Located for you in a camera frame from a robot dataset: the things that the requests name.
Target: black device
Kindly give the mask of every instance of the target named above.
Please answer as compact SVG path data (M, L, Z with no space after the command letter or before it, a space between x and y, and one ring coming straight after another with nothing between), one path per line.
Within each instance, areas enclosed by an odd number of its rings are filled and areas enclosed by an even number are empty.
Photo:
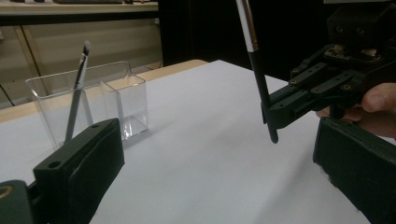
M0 223L89 223L124 164L118 119L93 124L34 168L0 183Z
M338 120L373 86L396 82L396 6L391 1L337 5L327 19L330 44L291 68L289 84L269 94L261 55L271 52L259 53L249 1L236 3L272 141L278 141L278 129L329 106L331 119L319 124L314 162L370 222L396 223L396 146Z

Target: human hand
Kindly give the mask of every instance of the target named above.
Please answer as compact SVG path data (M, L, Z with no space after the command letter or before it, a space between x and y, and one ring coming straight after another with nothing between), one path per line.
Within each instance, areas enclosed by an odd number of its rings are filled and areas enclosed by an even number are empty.
M329 117L329 108L317 115ZM396 138L396 83L382 83L367 91L361 105L346 110L343 120L375 135Z

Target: wooden cabinet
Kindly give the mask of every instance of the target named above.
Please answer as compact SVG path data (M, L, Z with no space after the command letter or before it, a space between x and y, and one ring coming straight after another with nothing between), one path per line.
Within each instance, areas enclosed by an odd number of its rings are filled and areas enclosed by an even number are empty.
M126 61L136 68L162 60L156 3L28 7L1 2L0 8L0 108L32 100L27 78L77 70L85 40L91 42L88 66Z

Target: transparent cube container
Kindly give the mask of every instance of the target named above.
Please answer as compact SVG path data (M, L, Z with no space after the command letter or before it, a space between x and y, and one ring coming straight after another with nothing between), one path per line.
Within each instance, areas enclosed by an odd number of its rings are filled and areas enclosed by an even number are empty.
M76 136L96 122L118 118L122 139L148 128L146 81L134 76L127 62L87 68L81 90L75 90L78 71L26 80L39 107L54 149L64 144L73 94L80 91L73 130Z

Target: white tabletop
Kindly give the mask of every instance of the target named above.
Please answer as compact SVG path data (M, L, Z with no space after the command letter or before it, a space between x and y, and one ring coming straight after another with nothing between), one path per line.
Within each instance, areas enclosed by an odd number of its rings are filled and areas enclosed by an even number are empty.
M148 131L125 143L92 223L369 223L312 162L315 114L271 142L251 71L217 61L147 90ZM39 116L0 123L0 137L0 181L33 181L51 153Z

